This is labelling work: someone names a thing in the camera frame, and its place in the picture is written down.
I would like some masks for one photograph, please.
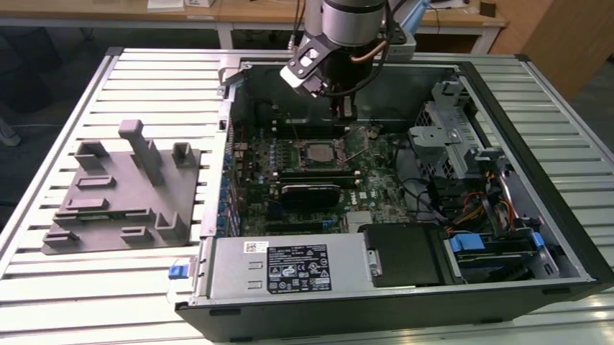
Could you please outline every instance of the black cable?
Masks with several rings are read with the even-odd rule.
[[[296,31],[299,30],[299,9],[300,9],[300,0],[296,0],[296,10],[295,10],[295,26],[291,29],[291,34],[296,35]]]
[[[442,23],[439,22],[439,11],[431,5],[428,5],[428,8],[435,11],[435,18],[438,20],[438,35],[439,35],[439,32],[442,31]]]
[[[295,45],[300,45],[300,42],[298,42],[298,40],[299,40],[299,27],[300,27],[300,23],[303,22],[303,18],[306,17],[306,7],[307,7],[307,0],[304,1],[303,9],[300,10],[299,21],[296,22]]]
[[[427,190],[423,190],[419,194],[418,194],[418,199],[422,197],[423,194],[428,193]],[[418,215],[420,213],[420,203],[415,203],[415,214]]]
[[[398,2],[398,4],[394,6],[392,8],[392,15],[396,13],[396,11],[399,10],[399,8],[404,5],[404,3],[407,2],[407,0],[400,0]]]
[[[438,210],[435,210],[435,208],[431,206],[430,203],[427,203],[426,201],[423,201],[418,195],[415,195],[414,192],[411,192],[411,190],[407,189],[407,187],[404,187],[404,184],[402,183],[400,181],[400,178],[399,178],[399,175],[398,175],[398,171],[396,171],[396,159],[398,159],[398,155],[399,155],[399,149],[400,149],[400,143],[396,147],[396,151],[394,153],[394,162],[392,162],[392,167],[394,167],[394,179],[396,180],[396,183],[399,184],[399,187],[400,189],[416,200],[416,203],[420,203],[422,205],[426,206],[427,210],[431,212],[432,216],[435,217],[435,220],[439,222],[440,225],[446,225],[446,226],[450,226],[451,228],[456,229],[456,224],[454,224],[440,213]]]

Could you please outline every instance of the wooden desk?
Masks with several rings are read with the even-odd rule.
[[[147,0],[1,0],[0,17],[163,22],[215,21],[220,5],[222,0],[218,0],[210,8],[187,6],[186,11],[182,12],[148,13]]]
[[[471,0],[477,8],[479,0]],[[232,29],[292,29],[295,21],[295,0],[223,0],[218,20],[222,30]],[[475,35],[478,40],[473,53],[487,53],[499,30],[507,25],[501,13],[495,18],[471,13],[468,8],[428,11],[418,28],[419,34]]]
[[[222,48],[232,49],[234,29],[291,30],[295,4],[295,0],[216,0],[210,8],[148,13],[147,0],[0,0],[0,25],[215,29]],[[485,53],[506,24],[501,15],[489,18],[450,9],[428,12],[418,33],[475,35],[473,52]]]

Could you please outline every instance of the desk leg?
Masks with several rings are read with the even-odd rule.
[[[220,48],[232,49],[232,23],[216,23],[215,28],[220,38]]]
[[[483,28],[482,35],[478,37],[478,40],[473,45],[471,54],[489,54],[490,47],[493,47],[499,31],[499,27]]]

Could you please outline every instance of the aluminum extrusion table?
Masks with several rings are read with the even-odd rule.
[[[207,181],[219,178],[210,169],[212,158],[223,154],[214,145],[216,111],[230,106],[216,92],[219,71],[238,67],[242,58],[287,55],[239,50],[115,52],[100,64],[0,236],[3,344],[208,344],[175,314],[171,303],[187,300],[191,280],[176,281],[172,290],[178,295],[170,301],[167,274],[178,259],[196,254]],[[462,58],[474,63],[613,266],[614,157],[533,64],[502,55],[419,54],[414,58]],[[159,149],[187,141],[206,152],[192,216],[195,245],[45,256],[43,236],[77,168],[71,154],[85,139],[100,139],[107,150],[125,150],[128,144],[119,139],[116,127],[123,119],[144,122],[144,136]],[[491,134],[485,122],[482,126]],[[283,344],[610,344],[613,292],[550,305],[509,323],[324,336]]]

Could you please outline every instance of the black plastic cover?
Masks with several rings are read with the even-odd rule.
[[[376,288],[454,284],[448,258],[435,224],[367,224],[364,233],[368,250],[375,250],[382,274],[374,277]]]

